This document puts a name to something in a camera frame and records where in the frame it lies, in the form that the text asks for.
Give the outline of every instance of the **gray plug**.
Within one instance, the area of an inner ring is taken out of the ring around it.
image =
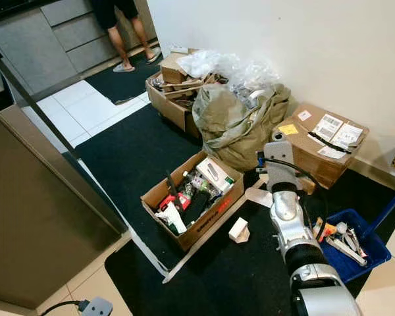
[[[94,298],[82,312],[82,316],[109,316],[113,311],[112,303],[103,298]]]

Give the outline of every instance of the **bare leg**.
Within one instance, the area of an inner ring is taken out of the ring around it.
[[[124,43],[123,43],[123,40],[120,36],[119,30],[117,30],[117,27],[114,26],[112,28],[109,28],[107,31],[108,31],[108,35],[110,37],[111,43],[113,43],[114,48],[117,50],[118,54],[120,55],[121,59],[123,60],[123,67],[125,69],[132,68],[132,64],[130,64],[129,59],[127,58],[127,52],[126,52],[126,49],[124,48]]]
[[[153,57],[153,51],[152,49],[149,48],[149,44],[147,43],[147,37],[142,21],[136,16],[130,19],[130,23],[132,23],[136,36],[138,37],[140,43],[143,45],[145,49],[146,58],[151,59]]]

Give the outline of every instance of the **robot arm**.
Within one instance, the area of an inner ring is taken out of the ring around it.
[[[278,135],[274,139],[279,141],[266,144],[264,157],[293,163],[291,145]],[[295,170],[276,163],[269,163],[265,169],[260,158],[259,154],[258,171],[269,174],[267,186],[273,194],[270,216],[290,275],[295,315],[361,315],[356,301],[328,264],[311,230],[304,225]]]

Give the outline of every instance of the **slipper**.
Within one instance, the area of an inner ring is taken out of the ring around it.
[[[123,63],[118,64],[116,67],[113,68],[113,72],[132,72],[135,70],[136,70],[136,68],[134,68],[133,66],[130,67],[129,69],[125,69],[125,67],[123,66]]]
[[[151,64],[151,63],[153,63],[154,61],[157,60],[157,58],[158,58],[158,57],[160,56],[160,54],[161,54],[161,48],[156,47],[156,48],[152,49],[152,51],[153,51],[153,57],[152,57],[151,59],[148,59],[148,60],[147,60],[147,63],[148,63],[148,64]]]

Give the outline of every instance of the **black shorts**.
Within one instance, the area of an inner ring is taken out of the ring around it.
[[[98,23],[104,30],[112,28],[117,23],[114,6],[118,7],[129,20],[138,16],[133,0],[91,0],[91,4]]]

